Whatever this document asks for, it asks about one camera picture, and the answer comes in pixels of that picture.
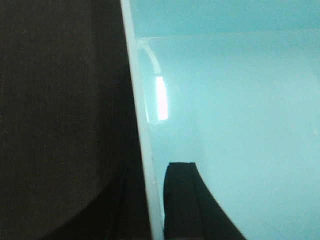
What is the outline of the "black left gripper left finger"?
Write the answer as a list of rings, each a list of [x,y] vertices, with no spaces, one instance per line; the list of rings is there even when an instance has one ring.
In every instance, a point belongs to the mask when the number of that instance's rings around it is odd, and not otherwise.
[[[84,210],[43,239],[152,239],[142,164],[126,164]]]

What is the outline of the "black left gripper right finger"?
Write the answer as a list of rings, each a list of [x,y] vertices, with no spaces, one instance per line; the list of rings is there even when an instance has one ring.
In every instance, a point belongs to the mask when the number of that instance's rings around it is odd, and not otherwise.
[[[212,196],[194,162],[171,162],[163,185],[167,240],[243,240]]]

